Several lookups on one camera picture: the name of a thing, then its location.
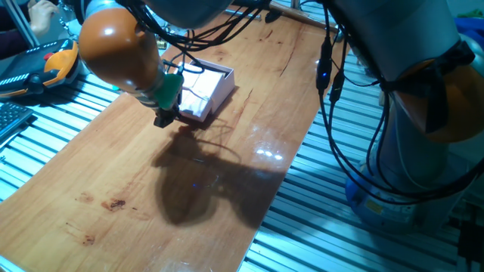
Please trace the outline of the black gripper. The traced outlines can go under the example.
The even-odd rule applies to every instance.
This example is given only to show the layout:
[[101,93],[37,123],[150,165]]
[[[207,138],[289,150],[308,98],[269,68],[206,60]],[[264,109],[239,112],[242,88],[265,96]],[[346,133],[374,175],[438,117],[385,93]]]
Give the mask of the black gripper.
[[154,125],[159,128],[165,128],[166,124],[172,124],[178,117],[180,117],[178,104],[174,104],[170,109],[159,108],[156,111],[156,118]]

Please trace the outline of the operator bare hand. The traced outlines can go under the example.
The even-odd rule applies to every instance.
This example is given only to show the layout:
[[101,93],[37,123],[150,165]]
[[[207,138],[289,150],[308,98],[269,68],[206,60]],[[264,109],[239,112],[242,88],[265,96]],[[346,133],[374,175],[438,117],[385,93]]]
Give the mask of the operator bare hand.
[[30,27],[36,37],[46,34],[51,25],[51,18],[59,8],[49,0],[30,0],[28,4]]

